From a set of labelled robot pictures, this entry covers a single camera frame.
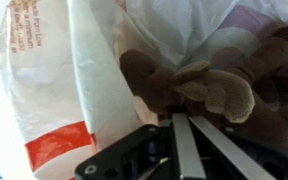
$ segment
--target metal rod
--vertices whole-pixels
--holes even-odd
[[[247,179],[275,179],[204,117],[189,119]]]
[[[172,119],[180,179],[206,179],[187,116],[185,114],[174,114]]]

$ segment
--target orange stripe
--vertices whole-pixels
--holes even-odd
[[[26,148],[34,172],[51,159],[73,149],[90,144],[96,149],[94,142],[95,136],[88,134],[84,121],[81,121],[49,132],[27,143]]]

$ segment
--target teddy bear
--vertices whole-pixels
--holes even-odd
[[[152,112],[164,116],[184,109],[217,128],[230,126],[282,146],[288,146],[288,104],[272,110],[252,87],[287,63],[288,27],[279,28],[250,57],[226,71],[198,61],[173,72],[137,50],[120,57],[133,95]]]

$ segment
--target translucent plastic bag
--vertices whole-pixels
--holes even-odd
[[[11,1],[0,29],[0,125],[10,130],[0,136],[14,141],[25,172],[0,159],[1,175],[71,179],[80,162],[138,128],[147,108],[134,107],[119,71],[126,50],[173,70],[198,60],[225,69],[281,22],[288,1]]]

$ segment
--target brown stuffed animal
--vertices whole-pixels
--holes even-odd
[[[148,56],[130,50],[121,56],[121,71],[135,96],[157,114],[184,106],[217,127],[231,126],[288,146],[288,105],[270,110],[251,86],[288,62],[288,27],[280,28],[251,57],[229,71],[209,70],[207,62],[176,73]]]

